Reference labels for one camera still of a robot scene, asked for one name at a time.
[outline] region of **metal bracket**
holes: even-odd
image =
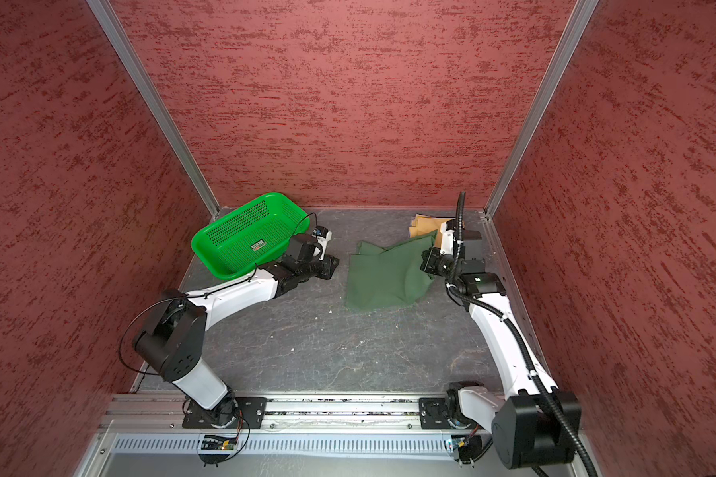
[[[247,422],[249,429],[259,429],[263,424],[263,418],[265,417],[265,407],[268,403],[268,398],[264,397],[236,397],[236,403],[241,410],[241,415]],[[210,425],[208,422],[204,422],[204,418],[201,416],[200,407],[195,402],[191,401],[189,409],[183,417],[183,429],[213,429],[219,430],[217,427]]]
[[[450,424],[450,414],[443,397],[419,398],[419,420],[422,429],[454,429]],[[467,425],[460,429],[474,429],[476,425]]]

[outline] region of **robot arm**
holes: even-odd
[[[135,350],[165,381],[172,382],[204,410],[216,427],[233,422],[237,403],[229,389],[201,358],[204,332],[220,320],[261,301],[277,298],[310,278],[329,280],[339,260],[326,254],[331,232],[296,234],[281,259],[248,275],[202,290],[167,290],[135,337]]]
[[[500,319],[484,308],[469,307],[469,315],[483,333],[496,362],[498,375],[504,387],[504,397],[496,396],[482,386],[467,386],[458,391],[458,406],[462,415],[488,428],[496,417],[497,411],[505,404],[505,398],[525,393],[537,396],[538,389],[527,372],[517,341],[503,323],[503,320],[515,321],[512,309],[509,307],[509,300],[499,293],[484,294],[479,300],[504,312],[504,317]],[[533,351],[528,349],[528,352],[544,385],[548,388],[556,388],[554,379],[538,362]]]

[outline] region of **black cable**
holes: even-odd
[[[458,301],[456,301],[455,299],[453,299],[453,296],[451,296],[451,292],[449,291],[448,287],[446,287],[446,293],[448,294],[448,298],[451,299],[451,301],[452,301],[456,306],[464,306],[464,303],[459,303]]]
[[[483,444],[483,450],[480,451],[480,453],[477,455],[477,457],[472,459],[472,462],[477,462],[484,455],[486,455],[486,452],[488,452],[488,449],[490,449],[492,445],[493,445],[493,436],[488,436],[488,440],[486,441],[485,444]]]
[[[157,306],[158,304],[162,304],[162,303],[164,303],[164,302],[166,302],[166,301],[182,300],[182,299],[200,299],[200,298],[206,299],[209,295],[212,295],[213,293],[216,293],[216,292],[218,292],[218,291],[220,291],[220,290],[229,289],[229,288],[232,287],[232,286],[236,286],[236,285],[240,285],[241,283],[248,283],[249,281],[252,281],[252,278],[254,278],[256,272],[257,272],[257,263],[255,263],[255,270],[252,272],[252,275],[250,275],[249,278],[246,279],[246,280],[237,281],[236,283],[231,283],[230,285],[224,286],[224,287],[219,288],[219,289],[217,289],[217,290],[208,291],[207,293],[204,293],[203,295],[196,295],[196,296],[188,296],[188,295],[185,295],[185,296],[174,297],[174,298],[172,298],[172,299],[159,300],[159,301],[157,301],[156,303],[154,303],[154,304],[152,304],[151,306],[149,306],[148,308],[146,308],[145,310],[141,311],[138,315],[136,315],[135,318],[133,318],[133,320],[130,322],[130,324],[127,325],[127,328],[125,328],[124,333],[122,334],[122,337],[120,338],[120,344],[119,344],[119,347],[117,348],[117,357],[119,358],[120,363],[122,363],[122,366],[124,366],[125,368],[128,368],[128,369],[131,370],[131,371],[134,371],[134,372],[137,372],[137,373],[139,373],[139,374],[146,375],[146,376],[161,376],[159,373],[156,373],[156,372],[146,372],[146,371],[141,371],[140,369],[135,369],[134,367],[132,367],[132,366],[128,365],[127,363],[125,363],[125,362],[124,362],[124,359],[122,358],[122,343],[124,343],[124,337],[127,335],[127,332],[130,331],[130,329],[131,329],[131,328],[133,327],[133,325],[135,324],[136,320],[137,320],[138,318],[140,318],[140,316],[141,316],[142,314],[146,313],[148,310],[151,310],[152,308],[154,308],[154,307]],[[174,313],[176,313],[176,312],[177,312],[178,310],[180,310],[180,309],[181,309],[181,308],[176,308],[175,310],[173,310],[173,311],[167,316],[167,318],[171,317]]]
[[[304,221],[306,218],[310,217],[311,215],[313,216],[313,219],[315,220],[315,227],[313,228],[313,230],[318,228],[318,216],[316,215],[315,212],[311,212],[310,214],[305,215],[303,218],[301,218],[300,221],[297,223],[297,225],[295,225],[295,230],[292,231],[292,235],[297,234],[297,229],[299,228],[302,221]]]
[[[219,436],[218,434],[204,434],[204,437],[202,437],[202,440],[205,440],[205,439],[206,440],[214,440],[215,444],[222,444],[226,440],[229,440],[228,436]]]
[[[239,411],[239,419],[241,419],[241,427],[242,427],[242,429],[243,429],[244,424],[245,424],[245,423],[247,424],[247,439],[244,441],[244,444],[243,444],[241,447],[239,447],[239,449],[236,451],[236,453],[234,453],[231,457],[228,457],[227,460],[233,459],[234,457],[236,457],[236,456],[239,455],[239,452],[241,452],[242,450],[244,450],[244,447],[246,447],[246,446],[247,446],[247,443],[249,442],[249,434],[252,434],[252,427],[249,425],[249,423],[247,422],[247,420],[244,419],[244,416],[241,415],[241,411]]]
[[[535,467],[532,467],[532,469],[533,469],[533,472],[536,472],[536,475],[538,475],[538,477],[549,477],[549,474],[544,472],[544,470],[541,467],[535,466]]]
[[[562,426],[562,428],[570,436],[570,440],[573,441],[573,446],[576,448],[576,452],[578,453],[578,456],[581,458],[583,467],[586,468],[586,473],[589,474],[589,477],[597,477],[597,472],[596,472],[596,469],[594,468],[594,463],[592,462],[592,458],[589,456],[589,453],[586,452],[586,448],[583,446],[583,443],[581,442],[581,439],[578,437],[578,434],[576,434],[576,432],[573,430],[573,427],[570,425],[570,422],[567,420],[565,413],[563,413],[562,409],[560,409],[560,406],[554,401],[552,396],[549,394],[549,391],[547,391],[547,389],[544,387],[544,383],[541,382],[541,378],[539,378],[538,375],[535,375],[532,378],[533,378],[534,384],[538,388],[538,392],[541,393],[541,396],[544,398],[544,401],[551,409],[551,413],[554,415],[554,417],[556,417],[556,419],[560,422],[560,425]]]
[[[152,308],[154,308],[154,307],[157,306],[158,304],[162,304],[162,303],[164,303],[164,302],[166,302],[166,301],[180,300],[180,299],[187,299],[187,298],[198,298],[198,297],[179,296],[179,297],[175,297],[175,298],[173,298],[173,299],[159,300],[159,301],[157,301],[156,303],[154,303],[154,304],[152,304],[151,306],[149,306],[149,308],[146,308],[145,310],[141,311],[138,315],[136,315],[135,318],[133,318],[133,320],[130,322],[130,324],[127,325],[127,328],[125,328],[124,333],[122,334],[122,337],[120,338],[120,345],[119,345],[119,347],[117,348],[117,357],[119,358],[120,363],[122,363],[122,366],[124,366],[125,368],[128,368],[128,369],[131,370],[131,371],[138,372],[139,374],[145,374],[145,375],[147,375],[147,376],[159,376],[158,373],[141,371],[140,369],[135,369],[134,367],[132,367],[132,366],[130,366],[130,365],[128,365],[127,363],[124,362],[124,359],[122,358],[122,343],[124,342],[124,337],[127,335],[127,332],[130,331],[130,329],[133,327],[133,324],[135,323],[135,321],[136,321],[138,318],[140,318],[140,316],[141,316],[142,314],[146,313],[148,310],[151,310]]]
[[[501,319],[504,316],[503,311],[501,311],[498,308],[491,306],[490,304],[487,304],[483,301],[476,300],[476,299],[472,298],[471,296],[464,295],[464,294],[460,293],[459,290],[457,290],[455,286],[448,287],[448,289],[450,290],[451,294],[453,294],[453,296],[455,296],[456,298],[458,298],[461,301],[466,301],[467,303],[477,305],[480,308],[484,308],[484,309],[490,311],[491,313],[493,313],[494,315],[496,315],[499,319]]]
[[[461,244],[464,234],[464,198],[467,196],[465,191],[459,192],[459,201],[456,204],[456,230],[453,233],[453,264],[448,269],[447,283],[453,283],[456,279],[456,272],[459,268],[459,258],[461,257]]]
[[[169,321],[169,320],[172,318],[172,315],[178,314],[180,311],[183,311],[183,310],[185,310],[185,306],[183,306],[183,305],[178,305],[177,307],[175,307],[174,310],[170,311],[170,312],[167,314],[167,316],[164,317],[163,320],[161,320],[162,323],[164,323],[165,321]]]

